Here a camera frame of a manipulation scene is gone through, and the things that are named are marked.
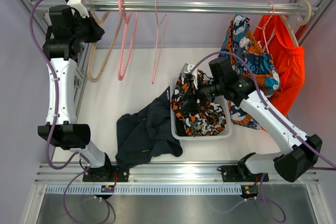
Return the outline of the thin pink wire hanger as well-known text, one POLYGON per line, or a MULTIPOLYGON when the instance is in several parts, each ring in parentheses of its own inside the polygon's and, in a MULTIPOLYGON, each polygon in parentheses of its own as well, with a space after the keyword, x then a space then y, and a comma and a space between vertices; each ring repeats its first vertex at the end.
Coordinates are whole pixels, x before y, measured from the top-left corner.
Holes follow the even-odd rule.
POLYGON ((155 0, 154 3, 154 13, 155 13, 155 21, 156 21, 156 41, 155 41, 155 51, 154 51, 154 64, 153 64, 153 71, 152 71, 152 77, 151 77, 151 84, 155 83, 156 75, 160 63, 160 57, 162 54, 163 44, 165 40, 165 34, 167 30, 167 24, 169 21, 169 15, 164 14, 161 19, 159 19, 158 13, 159 13, 159 7, 158 7, 158 0, 155 0), (163 33, 162 36, 160 36, 160 28, 163 26, 163 33))

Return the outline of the dark navy sport shorts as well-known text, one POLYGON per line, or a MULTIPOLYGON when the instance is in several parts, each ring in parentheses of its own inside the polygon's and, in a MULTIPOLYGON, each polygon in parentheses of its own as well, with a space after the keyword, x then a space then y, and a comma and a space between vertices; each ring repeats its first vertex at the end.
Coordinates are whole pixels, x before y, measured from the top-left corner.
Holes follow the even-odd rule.
POLYGON ((137 113, 117 120, 117 165, 130 169, 146 164, 153 157, 171 154, 179 157, 183 149, 171 132, 170 88, 137 113))

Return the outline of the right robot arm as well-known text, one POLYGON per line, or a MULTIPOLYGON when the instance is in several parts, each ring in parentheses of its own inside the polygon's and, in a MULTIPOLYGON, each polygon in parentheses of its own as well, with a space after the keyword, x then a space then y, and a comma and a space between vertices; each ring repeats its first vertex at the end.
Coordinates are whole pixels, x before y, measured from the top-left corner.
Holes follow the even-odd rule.
POLYGON ((295 182, 313 168, 320 157, 322 139, 297 128, 281 114, 259 89, 254 76, 237 74, 228 59, 209 62, 213 76, 211 84, 197 84, 193 93, 197 98, 222 95, 250 114, 278 145, 278 153, 250 153, 237 164, 238 176, 250 180, 256 174, 277 173, 288 182, 295 182))

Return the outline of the orange black camouflage shorts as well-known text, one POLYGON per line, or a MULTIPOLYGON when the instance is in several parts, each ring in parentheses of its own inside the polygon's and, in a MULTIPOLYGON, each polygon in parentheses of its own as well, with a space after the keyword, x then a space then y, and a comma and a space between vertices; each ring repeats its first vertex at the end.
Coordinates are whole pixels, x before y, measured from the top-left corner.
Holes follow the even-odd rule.
MULTIPOLYGON (((198 85, 213 84, 214 80, 206 73, 198 70, 198 85)), ((217 136, 226 127, 226 114, 224 106, 213 101, 208 109, 186 112, 183 110, 183 95, 194 87, 189 78, 182 77, 182 70, 177 78, 171 94, 171 108, 175 120, 183 121, 188 137, 217 136)))

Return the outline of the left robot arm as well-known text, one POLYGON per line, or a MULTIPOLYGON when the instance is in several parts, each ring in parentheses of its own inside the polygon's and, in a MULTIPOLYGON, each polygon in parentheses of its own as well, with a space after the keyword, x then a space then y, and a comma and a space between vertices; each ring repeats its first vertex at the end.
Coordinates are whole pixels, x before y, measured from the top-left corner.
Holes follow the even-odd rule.
POLYGON ((80 12, 70 5, 57 5, 49 10, 48 27, 43 52, 49 71, 49 112, 38 135, 49 145, 78 153, 86 161, 84 180, 105 182, 113 174, 108 155, 91 140, 90 127, 77 122, 74 84, 77 58, 81 44, 97 42, 104 30, 90 12, 80 12))

